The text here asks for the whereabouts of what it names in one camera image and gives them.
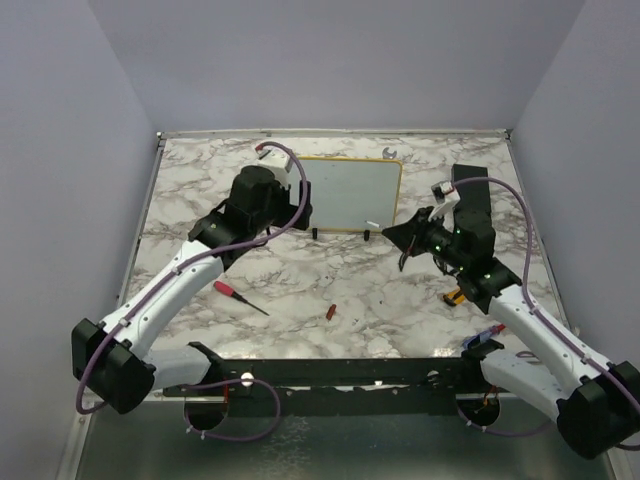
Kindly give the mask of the red marker cap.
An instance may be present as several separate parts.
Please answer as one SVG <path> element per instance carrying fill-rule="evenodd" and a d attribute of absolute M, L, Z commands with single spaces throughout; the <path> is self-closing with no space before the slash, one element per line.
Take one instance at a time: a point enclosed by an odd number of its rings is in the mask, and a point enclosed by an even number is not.
<path fill-rule="evenodd" d="M 336 305 L 336 304 L 332 304 L 332 305 L 329 307 L 328 311 L 326 312 L 326 316 L 325 316 L 325 318 L 326 318 L 328 321 L 330 321 L 330 320 L 333 318 L 333 316 L 334 316 L 334 314 L 335 314 L 335 312 L 336 312 L 336 309 L 337 309 L 337 305 Z"/>

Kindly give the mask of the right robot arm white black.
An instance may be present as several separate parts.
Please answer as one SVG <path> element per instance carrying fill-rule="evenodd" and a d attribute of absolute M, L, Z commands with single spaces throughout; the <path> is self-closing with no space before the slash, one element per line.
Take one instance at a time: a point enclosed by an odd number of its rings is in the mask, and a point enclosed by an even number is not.
<path fill-rule="evenodd" d="M 522 280 L 494 255 L 495 231 L 484 211 L 464 210 L 447 229 L 419 209 L 382 234 L 403 254 L 429 253 L 452 268 L 464 297 L 504 324 L 541 361 L 535 367 L 500 347 L 463 362 L 461 383 L 505 389 L 556 424 L 569 447 L 593 459 L 639 431 L 639 372 L 613 364 L 580 342 L 524 291 Z"/>

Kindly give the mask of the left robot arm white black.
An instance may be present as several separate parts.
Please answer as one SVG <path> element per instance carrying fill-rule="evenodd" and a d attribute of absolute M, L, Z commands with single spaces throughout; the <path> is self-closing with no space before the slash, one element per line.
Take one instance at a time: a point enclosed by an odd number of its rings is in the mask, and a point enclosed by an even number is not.
<path fill-rule="evenodd" d="M 153 351 L 179 311 L 242 255 L 294 228 L 312 213 L 311 184 L 299 182 L 290 202 L 287 173 L 250 165 L 234 178 L 229 196 L 197 220 L 172 260 L 132 299 L 98 322 L 81 320 L 71 332 L 72 373 L 120 414 L 134 410 L 154 390 L 189 385 L 206 395 L 220 385 L 213 353 L 188 345 Z"/>

